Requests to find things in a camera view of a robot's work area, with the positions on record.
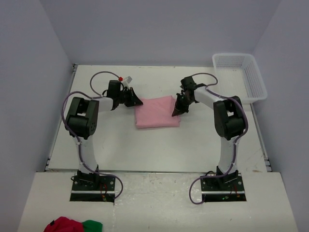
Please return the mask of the pink t shirt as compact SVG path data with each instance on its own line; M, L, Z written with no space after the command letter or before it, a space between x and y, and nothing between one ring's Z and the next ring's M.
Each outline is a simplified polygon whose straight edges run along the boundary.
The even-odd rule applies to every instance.
M135 107L137 129L173 128L180 126L180 117L172 116L176 99L170 96L142 99L143 105Z

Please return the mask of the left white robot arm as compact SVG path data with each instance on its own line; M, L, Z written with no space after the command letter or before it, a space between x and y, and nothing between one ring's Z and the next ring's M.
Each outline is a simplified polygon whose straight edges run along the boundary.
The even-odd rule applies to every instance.
M84 98L72 98L67 115L62 112L61 117L65 129L77 146L79 169L75 182L95 190L100 186L104 175L98 170L93 147L93 135L97 129L99 113L115 110L120 104L135 107L142 106L143 102L132 87L124 85L120 80L111 80L108 89L98 97L90 97L80 91L72 92L70 95L73 94L81 94Z

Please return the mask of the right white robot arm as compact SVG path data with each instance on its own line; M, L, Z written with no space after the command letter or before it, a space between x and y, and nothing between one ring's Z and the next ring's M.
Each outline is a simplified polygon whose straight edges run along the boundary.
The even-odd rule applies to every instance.
M197 84L192 76L181 80L181 93L177 94L172 116L189 112L189 105L202 103L213 110L215 130L221 138L220 160L213 176L205 176L206 183L221 190L228 189L237 180L238 144L248 131L248 119L238 96L226 97Z

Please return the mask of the white plastic basket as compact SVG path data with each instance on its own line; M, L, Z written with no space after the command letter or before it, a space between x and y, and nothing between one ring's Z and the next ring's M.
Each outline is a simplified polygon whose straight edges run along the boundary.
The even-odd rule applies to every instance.
M267 98L267 90L251 54L217 53L212 56L218 93L239 96L243 104L251 104Z

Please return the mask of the green folded t shirt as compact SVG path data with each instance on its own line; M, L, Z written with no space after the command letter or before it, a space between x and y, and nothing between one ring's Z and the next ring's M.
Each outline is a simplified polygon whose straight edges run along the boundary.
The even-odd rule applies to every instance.
M82 222L84 232L103 232L103 224L94 220Z

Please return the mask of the red folded t shirt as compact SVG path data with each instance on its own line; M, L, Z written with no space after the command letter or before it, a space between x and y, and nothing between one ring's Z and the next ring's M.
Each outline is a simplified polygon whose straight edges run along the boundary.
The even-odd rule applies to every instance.
M82 223L69 219L67 217L59 217L50 222L44 229L44 232L84 232Z

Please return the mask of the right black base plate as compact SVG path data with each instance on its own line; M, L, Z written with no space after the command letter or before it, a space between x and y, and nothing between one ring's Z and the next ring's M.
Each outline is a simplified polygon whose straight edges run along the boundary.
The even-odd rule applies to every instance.
M228 182L223 178L203 178L200 184L203 203L247 201L241 174Z

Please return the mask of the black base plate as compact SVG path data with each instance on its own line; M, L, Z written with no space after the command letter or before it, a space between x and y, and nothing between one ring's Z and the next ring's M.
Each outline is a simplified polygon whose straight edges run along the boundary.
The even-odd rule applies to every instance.
M78 173L71 177L71 202L108 202L115 201L115 178L97 174Z
M228 182L223 178L203 178L200 184L203 203L247 201L241 174Z

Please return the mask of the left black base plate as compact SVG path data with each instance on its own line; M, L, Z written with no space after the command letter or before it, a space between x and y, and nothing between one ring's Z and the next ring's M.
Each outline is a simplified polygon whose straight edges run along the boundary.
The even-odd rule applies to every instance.
M108 202L115 201L115 178L97 174L78 173L71 177L71 202Z

